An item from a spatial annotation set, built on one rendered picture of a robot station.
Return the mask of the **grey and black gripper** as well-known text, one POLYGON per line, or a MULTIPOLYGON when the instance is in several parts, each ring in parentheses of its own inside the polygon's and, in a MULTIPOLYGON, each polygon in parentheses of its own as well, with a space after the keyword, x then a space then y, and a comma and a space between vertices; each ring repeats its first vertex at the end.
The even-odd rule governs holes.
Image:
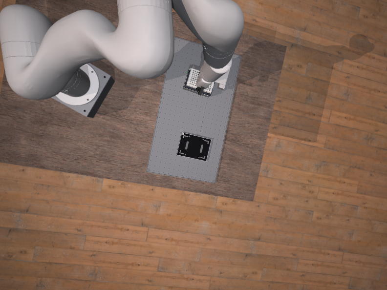
POLYGON ((198 94, 201 96, 203 90, 206 89, 210 84, 211 83, 204 81, 199 73, 197 83, 196 83, 196 86, 197 86, 196 90, 198 90, 198 94))

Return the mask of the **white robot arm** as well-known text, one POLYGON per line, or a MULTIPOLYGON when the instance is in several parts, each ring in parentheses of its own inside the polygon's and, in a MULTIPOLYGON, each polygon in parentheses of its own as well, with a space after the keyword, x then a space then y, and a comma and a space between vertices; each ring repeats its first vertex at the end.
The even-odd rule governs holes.
POLYGON ((107 59, 140 79, 163 75, 174 57, 172 8, 202 41, 202 79, 225 88, 244 28, 243 11, 236 2, 117 0, 117 7, 117 28, 93 10, 76 11, 53 24, 27 5, 3 8, 0 43, 11 89, 26 99, 57 96, 67 104, 84 105, 96 97, 100 85, 87 63, 107 59))

